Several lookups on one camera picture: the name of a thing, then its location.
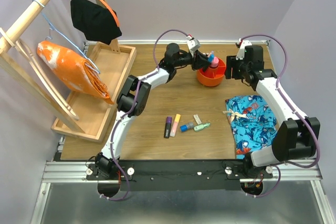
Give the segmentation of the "blue cap black highlighter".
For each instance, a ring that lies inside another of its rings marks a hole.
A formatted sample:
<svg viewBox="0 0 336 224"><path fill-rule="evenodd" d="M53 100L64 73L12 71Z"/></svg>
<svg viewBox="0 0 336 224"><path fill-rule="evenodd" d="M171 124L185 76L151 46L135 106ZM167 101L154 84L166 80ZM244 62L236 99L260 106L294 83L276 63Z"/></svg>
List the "blue cap black highlighter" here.
<svg viewBox="0 0 336 224"><path fill-rule="evenodd" d="M208 62L213 62L213 60L214 60L214 52L213 51L211 51L208 55L207 55L207 60L208 60Z"/></svg>

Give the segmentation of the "blue cap grey glue stick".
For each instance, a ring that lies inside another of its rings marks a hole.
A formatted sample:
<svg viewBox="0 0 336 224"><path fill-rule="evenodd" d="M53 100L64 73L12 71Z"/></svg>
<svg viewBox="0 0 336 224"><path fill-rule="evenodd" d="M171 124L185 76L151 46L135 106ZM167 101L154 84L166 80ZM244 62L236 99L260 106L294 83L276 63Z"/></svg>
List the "blue cap grey glue stick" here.
<svg viewBox="0 0 336 224"><path fill-rule="evenodd" d="M186 123L186 124L180 126L181 132L186 132L186 131L191 130L193 128L194 128L194 123L193 122L189 122L189 123Z"/></svg>

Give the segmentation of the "green highlighter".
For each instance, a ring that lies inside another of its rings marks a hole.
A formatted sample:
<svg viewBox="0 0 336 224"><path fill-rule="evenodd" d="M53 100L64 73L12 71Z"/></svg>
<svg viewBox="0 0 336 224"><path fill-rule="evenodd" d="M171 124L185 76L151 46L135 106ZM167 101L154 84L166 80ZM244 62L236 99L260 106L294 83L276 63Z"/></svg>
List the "green highlighter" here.
<svg viewBox="0 0 336 224"><path fill-rule="evenodd" d="M210 123L199 124L199 125L195 126L195 127L193 128L193 130L194 130L195 132L199 132L199 131L201 131L201 130L204 130L204 129L208 128L210 125L211 125Z"/></svg>

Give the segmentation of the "yellow cap pink highlighter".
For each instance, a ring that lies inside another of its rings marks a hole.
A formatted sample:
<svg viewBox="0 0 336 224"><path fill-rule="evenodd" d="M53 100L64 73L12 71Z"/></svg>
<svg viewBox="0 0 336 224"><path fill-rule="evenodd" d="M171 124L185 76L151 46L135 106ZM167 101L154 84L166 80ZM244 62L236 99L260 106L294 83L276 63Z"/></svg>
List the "yellow cap pink highlighter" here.
<svg viewBox="0 0 336 224"><path fill-rule="evenodd" d="M178 124L180 122L180 118L181 118L180 114L175 115L175 118L174 118L174 121L173 121L173 124L172 124L172 127L171 127L171 131L170 131L170 137L174 137L176 135L176 131L177 131L177 128L178 128Z"/></svg>

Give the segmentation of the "orange round organizer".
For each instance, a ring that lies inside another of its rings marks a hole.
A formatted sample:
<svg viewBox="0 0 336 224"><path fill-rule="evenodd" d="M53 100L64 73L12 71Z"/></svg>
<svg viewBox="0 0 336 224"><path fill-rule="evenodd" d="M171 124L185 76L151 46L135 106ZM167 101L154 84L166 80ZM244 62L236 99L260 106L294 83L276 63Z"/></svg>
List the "orange round organizer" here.
<svg viewBox="0 0 336 224"><path fill-rule="evenodd" d="M217 68L213 69L209 66L206 71L197 70L196 78L200 84L206 87L215 87L222 82L225 76L226 65L220 58L218 59L219 65Z"/></svg>

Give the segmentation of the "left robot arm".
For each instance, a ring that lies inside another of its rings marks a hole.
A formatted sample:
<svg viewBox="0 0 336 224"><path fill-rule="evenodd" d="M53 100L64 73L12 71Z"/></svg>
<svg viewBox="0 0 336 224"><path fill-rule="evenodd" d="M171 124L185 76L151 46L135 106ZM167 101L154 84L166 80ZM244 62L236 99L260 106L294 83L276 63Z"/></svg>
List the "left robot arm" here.
<svg viewBox="0 0 336 224"><path fill-rule="evenodd" d="M170 82L180 68L191 66L192 70L205 70L211 65L213 54L201 53L198 48L184 51L176 43L168 44L155 70L139 77L128 76L117 98L117 114L111 133L94 160L98 173L104 179L112 179L116 171L121 170L118 159L123 142L133 121L144 111L150 91Z"/></svg>

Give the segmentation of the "purple cap black highlighter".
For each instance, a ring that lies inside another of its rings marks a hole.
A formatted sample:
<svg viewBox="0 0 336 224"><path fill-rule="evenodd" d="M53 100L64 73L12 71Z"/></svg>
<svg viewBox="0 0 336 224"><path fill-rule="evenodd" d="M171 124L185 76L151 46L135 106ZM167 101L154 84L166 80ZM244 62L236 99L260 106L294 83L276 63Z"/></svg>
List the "purple cap black highlighter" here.
<svg viewBox="0 0 336 224"><path fill-rule="evenodd" d="M172 125L172 117L167 116L166 117L166 122L165 122L165 129L164 129L164 138L169 138L170 137L171 125Z"/></svg>

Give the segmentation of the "small beige eraser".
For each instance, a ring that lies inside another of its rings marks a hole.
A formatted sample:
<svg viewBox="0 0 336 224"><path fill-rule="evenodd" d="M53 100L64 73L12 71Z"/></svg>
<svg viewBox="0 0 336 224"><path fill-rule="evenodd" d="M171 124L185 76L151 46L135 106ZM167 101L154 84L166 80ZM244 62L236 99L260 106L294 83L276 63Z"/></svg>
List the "small beige eraser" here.
<svg viewBox="0 0 336 224"><path fill-rule="evenodd" d="M199 116L198 116L197 114L194 114L193 117L194 117L194 119L195 119L195 122L196 122L198 125L202 124L202 121L200 120L200 118L199 118Z"/></svg>

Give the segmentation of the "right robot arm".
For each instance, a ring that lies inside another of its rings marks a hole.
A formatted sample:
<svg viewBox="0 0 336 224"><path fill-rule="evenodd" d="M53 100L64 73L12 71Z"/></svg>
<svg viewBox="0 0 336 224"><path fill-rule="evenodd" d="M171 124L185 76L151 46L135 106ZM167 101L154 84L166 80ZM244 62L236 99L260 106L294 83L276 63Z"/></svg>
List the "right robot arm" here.
<svg viewBox="0 0 336 224"><path fill-rule="evenodd" d="M307 168L318 164L321 151L318 144L320 122L308 117L289 98L280 84L280 75L265 68L263 48L241 42L236 56L226 58L226 79L246 82L268 104L279 123L278 132L270 146L245 155L242 173L249 178L260 172L260 167L294 164L296 159L315 160Z"/></svg>

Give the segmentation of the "pink cap glue stick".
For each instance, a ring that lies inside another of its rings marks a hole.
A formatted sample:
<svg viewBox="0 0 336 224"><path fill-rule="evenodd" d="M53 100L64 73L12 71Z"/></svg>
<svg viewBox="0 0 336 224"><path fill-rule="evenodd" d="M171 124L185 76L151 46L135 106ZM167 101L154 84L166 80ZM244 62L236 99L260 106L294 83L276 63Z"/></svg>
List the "pink cap glue stick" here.
<svg viewBox="0 0 336 224"><path fill-rule="evenodd" d="M218 65L219 65L219 59L217 57L214 57L213 60L212 60L212 62L211 62L210 67L213 68L213 69L215 69L215 68L218 67Z"/></svg>

